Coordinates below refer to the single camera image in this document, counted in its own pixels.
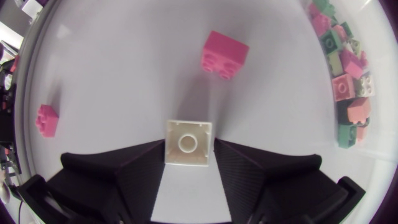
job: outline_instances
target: light pink brick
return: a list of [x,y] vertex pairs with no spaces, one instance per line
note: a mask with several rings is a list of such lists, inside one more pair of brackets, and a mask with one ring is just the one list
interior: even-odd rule
[[321,13],[312,19],[312,25],[317,36],[320,37],[331,28],[331,19]]
[[311,3],[308,9],[312,18],[317,17],[321,13],[314,3]]
[[41,105],[37,111],[36,126],[45,138],[55,136],[57,129],[58,115],[49,105]]
[[231,79],[242,68],[249,47],[223,34],[211,31],[203,47],[202,69],[218,72],[221,78]]
[[363,74],[362,63],[354,53],[344,49],[340,54],[343,70],[356,79],[360,79]]
[[370,116],[371,104],[369,98],[359,98],[354,100],[347,108],[348,119],[352,123],[356,124],[358,122],[364,124],[366,123],[366,118]]
[[348,74],[331,80],[335,101],[347,100],[355,97],[353,77]]
[[356,127],[356,140],[362,141],[365,139],[366,132],[368,131],[368,126],[358,126]]
[[347,33],[342,26],[335,25],[333,29],[336,31],[342,42],[345,42],[348,39]]

